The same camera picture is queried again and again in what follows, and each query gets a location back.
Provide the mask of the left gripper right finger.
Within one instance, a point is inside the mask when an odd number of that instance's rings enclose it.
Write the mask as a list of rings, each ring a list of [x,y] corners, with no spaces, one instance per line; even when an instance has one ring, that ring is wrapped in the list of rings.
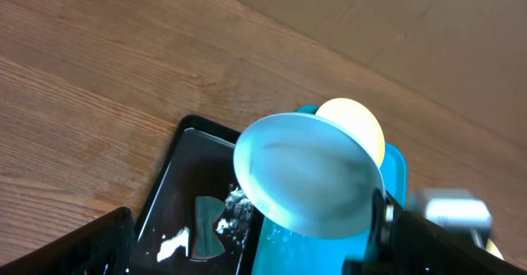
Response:
[[[389,193],[372,197],[371,229],[364,259],[345,259],[343,274],[526,275],[469,238],[403,209]]]

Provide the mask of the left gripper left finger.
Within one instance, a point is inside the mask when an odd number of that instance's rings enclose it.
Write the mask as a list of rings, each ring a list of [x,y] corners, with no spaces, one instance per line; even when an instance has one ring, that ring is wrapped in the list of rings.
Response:
[[[119,207],[1,266],[1,275],[125,274],[135,244],[133,214]]]

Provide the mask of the light blue plate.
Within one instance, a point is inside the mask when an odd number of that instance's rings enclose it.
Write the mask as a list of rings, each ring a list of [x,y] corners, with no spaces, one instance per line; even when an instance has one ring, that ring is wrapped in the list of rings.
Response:
[[[246,197],[301,235],[341,239],[371,227],[379,166],[357,138],[314,114],[272,114],[239,136],[233,154]]]

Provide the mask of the green and red sponge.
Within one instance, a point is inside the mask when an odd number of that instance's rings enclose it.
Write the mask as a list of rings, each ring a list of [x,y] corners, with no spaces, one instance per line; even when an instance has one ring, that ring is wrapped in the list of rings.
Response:
[[[215,231],[225,203],[211,196],[198,196],[194,202],[194,237],[191,258],[208,260],[225,252],[225,248]]]

